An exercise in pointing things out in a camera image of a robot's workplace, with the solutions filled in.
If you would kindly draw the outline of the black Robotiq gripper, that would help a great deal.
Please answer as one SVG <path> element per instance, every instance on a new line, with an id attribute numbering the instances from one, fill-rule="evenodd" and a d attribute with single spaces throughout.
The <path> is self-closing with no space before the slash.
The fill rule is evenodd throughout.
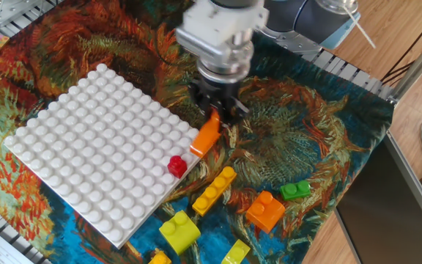
<path id="1" fill-rule="evenodd" d="M 219 83 L 200 77 L 191 81 L 188 92 L 191 100 L 200 108 L 204 116 L 210 116 L 212 107 L 220 108 L 221 123 L 230 128 L 245 119 L 250 110 L 239 99 L 241 82 Z"/>

